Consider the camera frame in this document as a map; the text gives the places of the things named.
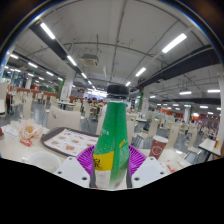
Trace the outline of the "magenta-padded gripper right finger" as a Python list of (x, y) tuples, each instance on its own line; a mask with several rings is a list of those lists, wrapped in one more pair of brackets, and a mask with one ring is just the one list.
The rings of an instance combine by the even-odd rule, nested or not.
[(133, 188), (140, 188), (167, 175), (165, 165), (155, 157), (147, 157), (133, 146), (129, 146), (128, 173)]

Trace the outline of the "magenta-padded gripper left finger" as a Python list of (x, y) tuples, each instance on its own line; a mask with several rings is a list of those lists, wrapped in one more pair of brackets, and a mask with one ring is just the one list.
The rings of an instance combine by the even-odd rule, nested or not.
[(81, 187), (94, 188), (94, 148), (90, 146), (76, 157), (67, 157), (54, 174)]

